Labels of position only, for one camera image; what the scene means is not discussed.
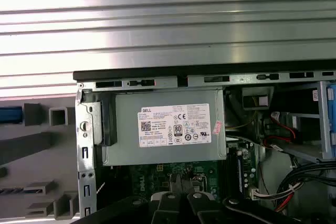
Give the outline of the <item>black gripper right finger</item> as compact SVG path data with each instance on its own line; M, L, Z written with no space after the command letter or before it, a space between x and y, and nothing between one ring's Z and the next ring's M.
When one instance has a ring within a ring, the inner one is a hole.
M195 191L191 179L183 178L183 192L199 223L288 223L289 218L251 200L227 197L221 203Z

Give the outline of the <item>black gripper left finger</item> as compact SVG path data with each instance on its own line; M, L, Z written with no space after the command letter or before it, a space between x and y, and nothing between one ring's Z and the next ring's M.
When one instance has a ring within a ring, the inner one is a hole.
M78 220L79 223L178 223L183 196L179 174L170 175L170 191L152 195L151 201L130 196Z

